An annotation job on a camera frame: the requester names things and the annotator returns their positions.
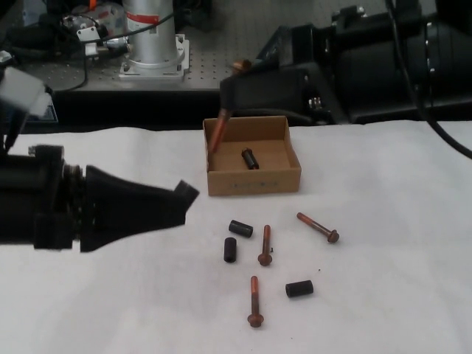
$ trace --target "black tube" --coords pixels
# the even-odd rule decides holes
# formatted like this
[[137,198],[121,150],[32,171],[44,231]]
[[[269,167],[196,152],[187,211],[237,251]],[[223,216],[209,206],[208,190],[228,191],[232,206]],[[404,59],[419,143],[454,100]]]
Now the black tube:
[[285,286],[285,292],[288,297],[296,297],[309,295],[313,293],[313,283],[311,280],[305,280],[304,282],[292,282]]
[[259,164],[257,163],[256,158],[254,157],[254,154],[252,153],[252,150],[249,148],[246,148],[243,150],[241,153],[241,156],[244,159],[244,162],[246,163],[246,166],[250,170],[259,170]]
[[252,232],[254,231],[254,228],[250,225],[240,223],[239,221],[231,220],[228,230],[232,232],[233,234],[250,238],[252,236]]
[[236,239],[228,237],[224,241],[224,254],[223,259],[227,263],[233,263],[236,261]]

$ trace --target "robotic arm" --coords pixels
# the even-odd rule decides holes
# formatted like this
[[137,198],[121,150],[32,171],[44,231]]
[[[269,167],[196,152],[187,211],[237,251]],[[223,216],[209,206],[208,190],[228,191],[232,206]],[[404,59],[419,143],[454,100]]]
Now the robotic arm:
[[[0,102],[30,115],[45,113],[50,96],[40,80],[14,68],[0,74]],[[29,156],[8,155],[24,120],[10,123],[5,144],[0,134],[0,244],[70,249],[79,240],[80,250],[88,252],[127,236],[185,224],[198,191],[183,181],[164,190],[123,181],[93,166],[86,167],[84,176],[78,166],[65,163],[60,146],[39,145],[29,149]]]
[[[426,109],[472,103],[472,3],[436,0],[424,16],[418,0],[397,0],[394,17],[400,55]],[[336,124],[414,111],[405,90],[388,13],[367,16],[361,7],[333,14],[332,25],[281,28],[249,70],[221,83],[218,149],[233,112],[274,108]]]

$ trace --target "white tablecloth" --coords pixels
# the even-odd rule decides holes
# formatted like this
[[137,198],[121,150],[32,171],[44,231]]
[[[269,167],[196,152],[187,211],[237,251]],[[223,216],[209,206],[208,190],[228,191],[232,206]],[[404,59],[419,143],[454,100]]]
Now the white tablecloth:
[[[472,146],[472,123],[444,124]],[[21,136],[69,164],[201,191],[183,227],[91,254],[0,247],[0,353],[472,353],[472,161],[419,122],[292,128],[299,193],[207,196],[201,131]],[[296,219],[341,235],[336,245]],[[231,219],[254,226],[223,261]],[[274,261],[257,262],[272,226]],[[255,330],[250,277],[260,279]],[[315,294],[288,299],[285,284]]]

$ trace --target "cardboard box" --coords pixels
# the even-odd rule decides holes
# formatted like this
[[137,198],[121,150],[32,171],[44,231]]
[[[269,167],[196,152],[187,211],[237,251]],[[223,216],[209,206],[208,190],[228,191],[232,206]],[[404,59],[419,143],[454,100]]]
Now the cardboard box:
[[[302,168],[285,117],[231,118],[217,153],[208,144],[216,119],[204,120],[209,195],[298,192]],[[248,170],[241,156],[252,149],[259,170]]]

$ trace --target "wire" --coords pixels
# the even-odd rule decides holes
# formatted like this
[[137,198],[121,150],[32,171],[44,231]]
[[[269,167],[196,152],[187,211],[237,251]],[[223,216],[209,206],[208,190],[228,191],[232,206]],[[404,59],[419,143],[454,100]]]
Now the wire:
[[448,132],[445,131],[443,127],[441,127],[441,125],[439,125],[439,123],[429,114],[429,112],[426,110],[426,107],[417,96],[417,93],[412,85],[412,80],[406,68],[405,59],[403,58],[403,52],[400,44],[400,34],[398,32],[398,24],[397,19],[395,17],[395,6],[392,0],[385,0],[385,5],[389,13],[390,22],[392,24],[393,38],[395,42],[395,52],[397,55],[398,63],[400,64],[401,72],[403,74],[403,79],[405,80],[406,90],[408,91],[410,99],[416,106],[418,115],[422,120],[427,121],[429,126],[437,133],[437,135],[439,135],[441,139],[448,143],[453,149],[455,149],[462,155],[468,157],[469,159],[472,159],[472,150],[469,150],[466,146],[460,144],[457,140],[455,140],[455,138],[449,135]]
[[89,82],[89,68],[87,67],[87,55],[86,55],[86,46],[85,45],[82,45],[82,56],[83,56],[83,80],[82,80],[82,82],[79,83],[76,86],[71,87],[71,88],[66,88],[64,90],[54,90],[54,92],[56,92],[56,93],[57,92],[59,92],[59,93],[70,92],[70,91],[74,91],[74,90],[77,90],[77,89],[81,89],[82,87],[87,85],[87,83]]

